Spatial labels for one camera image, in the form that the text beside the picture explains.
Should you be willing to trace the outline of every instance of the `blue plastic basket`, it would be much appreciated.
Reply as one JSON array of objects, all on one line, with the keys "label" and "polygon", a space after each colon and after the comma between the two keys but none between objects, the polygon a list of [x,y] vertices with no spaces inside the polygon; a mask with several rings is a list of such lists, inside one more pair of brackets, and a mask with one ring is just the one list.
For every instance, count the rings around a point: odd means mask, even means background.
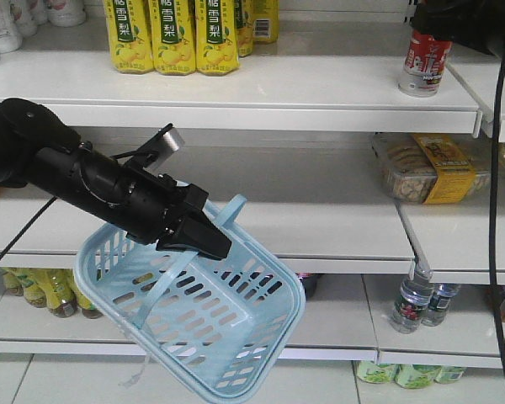
[{"label": "blue plastic basket", "polygon": [[80,290],[126,337],[213,403],[258,390],[305,309],[295,274],[234,222],[245,202],[205,205],[232,241],[221,261],[156,251],[106,224],[74,268]]}]

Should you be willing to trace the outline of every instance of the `black wire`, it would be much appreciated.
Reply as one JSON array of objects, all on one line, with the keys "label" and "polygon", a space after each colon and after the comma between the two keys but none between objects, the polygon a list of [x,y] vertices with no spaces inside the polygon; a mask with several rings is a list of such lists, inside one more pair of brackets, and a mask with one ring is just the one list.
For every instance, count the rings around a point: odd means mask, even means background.
[{"label": "black wire", "polygon": [[57,200],[56,196],[53,196],[50,198],[46,204],[39,209],[35,215],[32,216],[32,218],[24,225],[24,227],[17,233],[17,236],[13,238],[11,242],[0,252],[0,261],[2,261],[2,258],[9,253],[9,250],[15,245],[15,243],[19,240],[20,237],[24,235],[24,233],[34,224],[35,221],[39,219],[41,215],[43,215],[43,212],[45,212],[49,207]]},{"label": "black wire", "polygon": [[499,73],[497,75],[496,95],[494,98],[494,120],[492,125],[492,165],[491,165],[491,186],[490,186],[490,218],[488,229],[488,261],[489,278],[492,295],[492,311],[494,324],[496,327],[497,346],[502,362],[503,376],[505,378],[505,335],[503,332],[502,315],[500,311],[501,296],[497,285],[497,264],[496,264],[496,228],[497,228],[497,186],[498,186],[498,166],[499,166],[499,133],[501,129],[501,107],[503,84],[505,82],[505,44]]},{"label": "black wire", "polygon": [[[143,154],[148,154],[147,152],[137,152],[137,151],[128,151],[127,153],[122,153],[122,154],[116,154],[114,156],[111,156],[111,158],[114,159],[119,159],[123,157],[130,157],[130,156],[139,156]],[[7,253],[9,253],[9,250],[13,248],[15,243],[24,235],[24,233],[37,221],[43,213],[49,209],[49,207],[57,200],[58,198],[56,196],[53,196],[50,198],[46,204],[44,204],[41,209],[39,209],[35,215],[32,216],[32,218],[24,225],[24,227],[17,233],[17,236],[13,238],[11,242],[0,252],[0,261],[2,261],[2,258],[5,257]]]}]

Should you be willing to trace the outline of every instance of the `red can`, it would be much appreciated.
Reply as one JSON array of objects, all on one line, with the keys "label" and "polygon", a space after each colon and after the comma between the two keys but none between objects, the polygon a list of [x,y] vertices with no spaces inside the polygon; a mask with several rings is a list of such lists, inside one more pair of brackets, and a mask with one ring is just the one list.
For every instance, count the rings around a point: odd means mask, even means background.
[{"label": "red can", "polygon": [[434,95],[444,75],[445,61],[452,44],[450,40],[435,40],[432,35],[420,34],[414,29],[398,80],[399,89],[414,97]]}]

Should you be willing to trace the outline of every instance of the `shelf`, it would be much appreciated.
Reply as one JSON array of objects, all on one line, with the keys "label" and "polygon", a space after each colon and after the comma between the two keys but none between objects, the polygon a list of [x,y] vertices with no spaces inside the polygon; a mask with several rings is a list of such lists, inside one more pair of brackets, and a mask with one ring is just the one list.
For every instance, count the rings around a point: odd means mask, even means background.
[{"label": "shelf", "polygon": [[357,390],[361,404],[436,404],[455,402],[457,404],[505,404],[505,380],[499,369],[469,368],[462,378],[451,385],[433,385],[420,390],[407,390],[395,383],[372,385],[357,380]]},{"label": "shelf", "polygon": [[[15,404],[203,402],[155,363],[147,365],[136,384],[124,385],[141,367],[141,358],[35,355],[15,397]],[[247,403],[271,402],[358,404],[351,364],[280,360],[270,370],[258,393]]]},{"label": "shelf", "polygon": [[[482,110],[481,127],[492,136],[494,98],[500,61],[495,56],[481,55],[473,50],[454,48],[449,57],[449,69],[471,94]],[[502,95],[501,132],[499,140],[505,142],[505,83]]]},{"label": "shelf", "polygon": [[0,353],[0,404],[13,402],[32,355]]},{"label": "shelf", "polygon": [[[129,404],[161,400],[175,404],[201,403],[194,393],[153,362],[147,365],[136,384],[126,386],[141,368],[142,358],[38,354],[30,361],[21,355],[0,354],[0,404],[82,401]],[[452,385],[433,384],[421,390],[406,390],[395,383],[373,385],[356,380],[349,362],[279,360],[249,402],[384,404],[386,397],[389,402],[400,404],[436,404],[445,397],[456,403],[503,404],[505,380],[499,369],[469,368]]]},{"label": "shelf", "polygon": [[[145,354],[106,317],[88,320],[76,313],[61,319],[8,294],[0,300],[0,352]],[[376,359],[374,329],[360,276],[320,278],[318,291],[307,301],[305,315],[280,358]]]},{"label": "shelf", "polygon": [[482,288],[465,285],[444,322],[400,334],[389,324],[401,277],[364,276],[381,363],[501,368],[492,311]]},{"label": "shelf", "polygon": [[[374,153],[303,148],[184,148],[165,169],[210,191],[249,202],[237,221],[295,272],[407,274],[413,250],[396,207],[379,185]],[[0,198],[0,251],[48,196],[31,188]],[[102,221],[54,203],[2,266],[72,268]]]},{"label": "shelf", "polygon": [[[489,193],[456,205],[401,204],[408,236],[433,282],[489,284]],[[497,211],[497,282],[505,284],[505,178],[500,178]]]},{"label": "shelf", "polygon": [[477,103],[446,72],[439,93],[396,88],[410,32],[403,24],[283,22],[225,77],[125,75],[110,63],[103,19],[49,24],[0,61],[0,101],[45,104],[67,125],[473,133]]},{"label": "shelf", "polygon": [[[357,275],[321,277],[280,358],[501,367],[492,314],[482,288],[462,288],[441,325],[400,334],[388,323],[388,316],[401,276],[365,275],[364,282],[366,294]],[[11,295],[0,300],[0,352],[145,354],[105,317],[88,320],[77,313],[60,319]]]}]

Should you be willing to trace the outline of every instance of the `robotic arm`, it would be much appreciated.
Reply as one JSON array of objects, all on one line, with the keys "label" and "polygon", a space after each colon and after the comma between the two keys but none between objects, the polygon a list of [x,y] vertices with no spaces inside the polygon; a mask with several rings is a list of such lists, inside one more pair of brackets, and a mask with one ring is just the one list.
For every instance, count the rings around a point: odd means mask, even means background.
[{"label": "robotic arm", "polygon": [[451,40],[501,58],[505,0],[427,0],[417,5],[412,26],[437,40]]},{"label": "robotic arm", "polygon": [[167,174],[145,168],[161,164],[183,144],[168,125],[123,165],[95,151],[46,107],[20,98],[0,103],[0,186],[27,183],[128,231],[157,249],[192,248],[223,259],[230,240],[205,216],[208,194],[178,186]]}]

